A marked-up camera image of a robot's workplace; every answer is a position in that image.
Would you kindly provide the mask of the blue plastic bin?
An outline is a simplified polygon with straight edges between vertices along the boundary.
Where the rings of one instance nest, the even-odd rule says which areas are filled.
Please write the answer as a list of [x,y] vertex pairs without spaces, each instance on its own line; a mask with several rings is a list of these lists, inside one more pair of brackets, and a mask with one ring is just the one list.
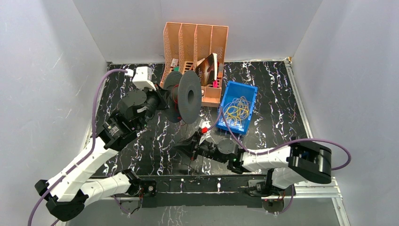
[[251,122],[258,88],[235,81],[229,81],[221,102],[220,119],[216,127],[245,135]]

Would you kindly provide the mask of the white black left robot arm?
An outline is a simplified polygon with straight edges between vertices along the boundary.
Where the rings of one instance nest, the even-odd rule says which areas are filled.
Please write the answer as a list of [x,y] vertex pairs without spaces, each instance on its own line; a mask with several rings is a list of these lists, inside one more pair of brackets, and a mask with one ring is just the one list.
[[89,182],[89,178],[134,141],[157,111],[165,113],[172,122],[180,121],[175,106],[176,89],[177,86],[172,85],[128,92],[108,120],[93,132],[88,146],[67,167],[53,178],[35,184],[49,213],[66,222],[102,198],[116,194],[142,196],[149,182],[141,180],[130,169],[95,182]]

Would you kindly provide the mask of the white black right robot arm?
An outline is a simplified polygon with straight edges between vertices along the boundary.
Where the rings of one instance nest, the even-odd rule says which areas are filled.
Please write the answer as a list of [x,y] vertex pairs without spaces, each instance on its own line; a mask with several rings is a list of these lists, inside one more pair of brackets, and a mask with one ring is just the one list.
[[283,189],[302,181],[317,184],[331,182],[331,150],[318,143],[301,139],[276,150],[273,148],[245,151],[234,141],[224,138],[218,144],[208,142],[201,132],[177,143],[174,148],[192,160],[203,156],[226,163],[237,173],[266,170],[266,181],[260,191],[277,195]]

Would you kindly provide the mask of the grey filament spool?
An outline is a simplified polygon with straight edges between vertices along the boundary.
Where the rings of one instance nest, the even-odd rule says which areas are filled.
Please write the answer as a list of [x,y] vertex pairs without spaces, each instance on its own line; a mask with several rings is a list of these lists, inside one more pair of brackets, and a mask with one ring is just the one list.
[[165,79],[163,88],[179,86],[178,108],[166,109],[163,113],[173,123],[184,121],[187,124],[194,123],[201,109],[201,85],[198,75],[194,71],[172,71]]

